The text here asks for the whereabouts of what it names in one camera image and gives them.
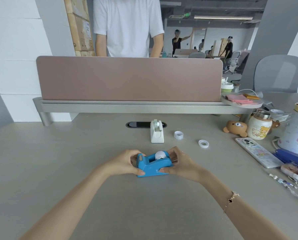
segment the person's left hand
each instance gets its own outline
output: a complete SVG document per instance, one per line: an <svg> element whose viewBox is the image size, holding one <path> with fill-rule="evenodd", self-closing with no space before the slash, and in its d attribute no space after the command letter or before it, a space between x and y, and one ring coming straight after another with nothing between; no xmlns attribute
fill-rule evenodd
<svg viewBox="0 0 298 240"><path fill-rule="evenodd" d="M144 175L144 171L131 164L131 160L136 160L139 150L125 150L114 159L103 164L106 172L110 175L133 173L135 175Z"/></svg>

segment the desk divider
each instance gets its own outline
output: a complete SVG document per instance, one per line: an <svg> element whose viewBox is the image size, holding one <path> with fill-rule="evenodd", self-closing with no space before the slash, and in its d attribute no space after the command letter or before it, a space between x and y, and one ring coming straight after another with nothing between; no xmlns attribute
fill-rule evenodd
<svg viewBox="0 0 298 240"><path fill-rule="evenodd" d="M44 100L220 100L215 59L40 56L37 68Z"/></svg>

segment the white tape dispenser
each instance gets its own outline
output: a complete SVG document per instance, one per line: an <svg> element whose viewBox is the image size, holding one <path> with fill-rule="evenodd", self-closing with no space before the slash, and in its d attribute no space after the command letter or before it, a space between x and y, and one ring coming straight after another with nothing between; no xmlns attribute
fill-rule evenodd
<svg viewBox="0 0 298 240"><path fill-rule="evenodd" d="M150 124L151 143L164 143L163 127L161 120L153 120Z"/></svg>

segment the fluorescent light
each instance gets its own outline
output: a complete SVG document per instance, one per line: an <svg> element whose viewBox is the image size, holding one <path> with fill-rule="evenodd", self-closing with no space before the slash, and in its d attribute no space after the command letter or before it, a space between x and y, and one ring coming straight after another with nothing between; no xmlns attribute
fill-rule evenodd
<svg viewBox="0 0 298 240"><path fill-rule="evenodd" d="M161 1L160 5L166 5L166 6L181 6L180 2L175 1Z"/></svg>
<svg viewBox="0 0 298 240"><path fill-rule="evenodd" d="M253 17L230 17L230 16L194 16L195 19L226 19L226 20L252 20Z"/></svg>

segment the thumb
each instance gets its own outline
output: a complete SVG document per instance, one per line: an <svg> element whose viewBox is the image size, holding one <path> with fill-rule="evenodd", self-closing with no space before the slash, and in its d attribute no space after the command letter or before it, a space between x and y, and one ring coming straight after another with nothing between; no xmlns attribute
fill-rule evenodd
<svg viewBox="0 0 298 240"><path fill-rule="evenodd" d="M175 174L175 169L174 167L165 167L165 168L160 168L159 172Z"/></svg>
<svg viewBox="0 0 298 240"><path fill-rule="evenodd" d="M142 171L140 168L134 168L134 170L132 171L132 173L135 174L135 175L139 175L139 176L145 175L145 172Z"/></svg>

